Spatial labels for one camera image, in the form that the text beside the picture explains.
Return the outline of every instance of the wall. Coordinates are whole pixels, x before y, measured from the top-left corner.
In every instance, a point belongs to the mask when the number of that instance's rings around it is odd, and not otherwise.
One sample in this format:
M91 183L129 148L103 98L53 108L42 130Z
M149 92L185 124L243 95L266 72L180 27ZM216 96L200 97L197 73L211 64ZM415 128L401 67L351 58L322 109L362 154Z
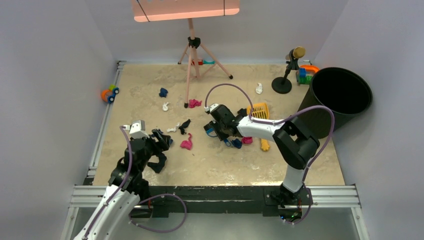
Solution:
M281 63L297 46L306 48L304 59L313 59L347 1L241 0L238 14L196 18L194 30L223 63ZM186 19L140 23L130 0L86 2L118 60L176 64L180 59L190 35ZM203 50L199 54L206 56Z
M315 60L358 73L373 91L369 111L334 136L371 239L424 234L422 9L420 0L350 0Z
M116 64L84 0L0 2L0 233L59 239Z

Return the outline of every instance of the yellow slotted scoop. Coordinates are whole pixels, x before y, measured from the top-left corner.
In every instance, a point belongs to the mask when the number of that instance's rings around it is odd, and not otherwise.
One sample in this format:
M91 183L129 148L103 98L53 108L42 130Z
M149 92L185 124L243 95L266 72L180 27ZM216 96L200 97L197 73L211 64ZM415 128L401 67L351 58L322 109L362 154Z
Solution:
M247 114L251 112L251 106L247 107ZM269 119L270 111L268 110L268 105L265 102L255 103L253 104L252 117L258 119ZM270 145L268 144L268 140L261 139L260 140L260 149L266 152L270 149Z

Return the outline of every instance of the pink music stand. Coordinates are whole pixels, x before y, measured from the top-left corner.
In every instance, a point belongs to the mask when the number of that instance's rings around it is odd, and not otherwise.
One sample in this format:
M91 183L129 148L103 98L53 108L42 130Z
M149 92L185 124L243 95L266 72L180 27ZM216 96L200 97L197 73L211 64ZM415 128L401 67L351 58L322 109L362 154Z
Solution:
M218 65L229 77L233 79L227 69L218 61L218 59L210 52L206 46L201 43L200 38L195 37L195 29L193 27L193 18L216 17L225 15L235 15L240 11L240 0L131 0L132 11L134 12L134 20L136 22L153 22L174 19L188 19L188 29L190 36L188 37L187 46L178 62L184 59L188 54L187 68L187 90L185 94L184 107L189 106L189 86L190 86L190 67L192 56L194 60L195 77L200 79L210 69ZM208 68L202 75L199 72L199 61L197 48L202 47L203 50L215 61L215 64Z

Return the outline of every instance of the bucket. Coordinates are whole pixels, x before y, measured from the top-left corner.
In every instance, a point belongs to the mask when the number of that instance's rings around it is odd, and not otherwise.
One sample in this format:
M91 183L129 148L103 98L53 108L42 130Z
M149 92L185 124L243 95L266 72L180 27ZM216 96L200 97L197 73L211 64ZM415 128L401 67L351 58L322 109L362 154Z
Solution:
M362 77L344 68L319 70L311 79L299 111L314 105L328 107L334 113L334 131L364 113L373 101L373 93ZM299 116L319 139L329 135L331 117L324 109L313 109Z

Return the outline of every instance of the black tripod clamp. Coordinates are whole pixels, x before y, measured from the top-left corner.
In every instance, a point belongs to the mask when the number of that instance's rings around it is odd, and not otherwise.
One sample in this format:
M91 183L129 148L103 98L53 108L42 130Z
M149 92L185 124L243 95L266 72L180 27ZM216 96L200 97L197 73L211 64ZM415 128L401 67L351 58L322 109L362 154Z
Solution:
M198 49L198 47L200 46L200 38L199 37L195 37L194 39L192 39L191 37L188 37L188 46Z

